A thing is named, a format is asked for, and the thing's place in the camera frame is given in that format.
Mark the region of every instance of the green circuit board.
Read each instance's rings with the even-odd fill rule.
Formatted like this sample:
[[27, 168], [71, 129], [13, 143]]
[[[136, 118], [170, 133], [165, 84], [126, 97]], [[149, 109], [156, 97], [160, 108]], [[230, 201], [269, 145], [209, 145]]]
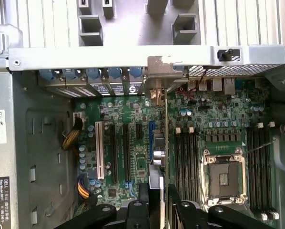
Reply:
[[[171, 183], [177, 183], [177, 154], [175, 147], [177, 142], [176, 128], [180, 128], [181, 134], [187, 133], [190, 127], [194, 127], [196, 137], [197, 160], [201, 160], [203, 151], [208, 149], [212, 155], [233, 154], [237, 147], [245, 153], [247, 151], [247, 128], [258, 129], [259, 123], [264, 128], [269, 125], [270, 110], [267, 100], [270, 96], [268, 87], [255, 88], [254, 81], [240, 81], [236, 85], [235, 95], [225, 95], [223, 91], [194, 92], [193, 99], [188, 99], [182, 94], [171, 93], [168, 95], [168, 126], [169, 126], [169, 176]], [[150, 163], [150, 138], [149, 123], [155, 123], [155, 129], [163, 131], [164, 107], [150, 106], [151, 101], [145, 97], [105, 97], [84, 98], [76, 100], [75, 111], [81, 112], [85, 118], [84, 130], [79, 138], [79, 145], [85, 146], [85, 166], [80, 173], [87, 176], [95, 175], [96, 149], [95, 137], [88, 127], [95, 126], [95, 122], [104, 123], [104, 161], [105, 165], [112, 163], [112, 143], [110, 141], [110, 125], [115, 125], [118, 151], [118, 182], [114, 183], [110, 168], [105, 170], [105, 178], [102, 179], [99, 203], [105, 202], [120, 206], [123, 202], [134, 199], [137, 196], [138, 184], [148, 182], [148, 164]], [[125, 179], [125, 165], [123, 155], [123, 124], [129, 128], [130, 165], [132, 191]], [[138, 139], [136, 124], [141, 124], [142, 137]], [[246, 174], [248, 179], [248, 165], [246, 162]], [[198, 181], [200, 189], [200, 176], [194, 177]], [[273, 197], [275, 196], [275, 182], [272, 182]], [[95, 191], [94, 184], [89, 184], [91, 192]]]

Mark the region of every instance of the white pci slot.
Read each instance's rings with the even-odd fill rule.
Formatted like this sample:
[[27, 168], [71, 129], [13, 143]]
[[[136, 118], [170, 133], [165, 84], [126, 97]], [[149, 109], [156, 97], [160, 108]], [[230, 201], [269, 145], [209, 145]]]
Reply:
[[97, 177], [104, 179], [103, 123], [95, 122]]

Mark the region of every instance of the motherboard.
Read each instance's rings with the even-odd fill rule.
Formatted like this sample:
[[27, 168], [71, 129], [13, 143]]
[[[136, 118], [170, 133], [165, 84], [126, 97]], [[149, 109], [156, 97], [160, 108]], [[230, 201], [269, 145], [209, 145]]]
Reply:
[[235, 94], [199, 90], [167, 96], [165, 108], [144, 96], [76, 100], [84, 120], [79, 169], [98, 203], [120, 207], [149, 182], [149, 164], [176, 185], [181, 199], [203, 209], [229, 205], [275, 227], [275, 173], [269, 84], [236, 80]]

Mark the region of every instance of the cpu socket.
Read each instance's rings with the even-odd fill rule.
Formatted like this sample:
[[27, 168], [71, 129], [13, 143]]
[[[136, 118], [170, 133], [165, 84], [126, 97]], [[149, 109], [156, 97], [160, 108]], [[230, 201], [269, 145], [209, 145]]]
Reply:
[[246, 169], [242, 149], [234, 154], [212, 155], [206, 149], [201, 163], [203, 204], [206, 209], [217, 204], [244, 204]]

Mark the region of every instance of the yellow wire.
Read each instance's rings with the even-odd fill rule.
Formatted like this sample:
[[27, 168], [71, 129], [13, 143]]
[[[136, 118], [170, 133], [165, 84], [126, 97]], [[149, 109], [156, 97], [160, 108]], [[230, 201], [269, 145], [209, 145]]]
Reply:
[[78, 183], [78, 190], [79, 190], [80, 194], [84, 194], [85, 197], [88, 198], [88, 197], [90, 196], [90, 194], [89, 194], [88, 192], [86, 192], [86, 191], [81, 187], [80, 183]]

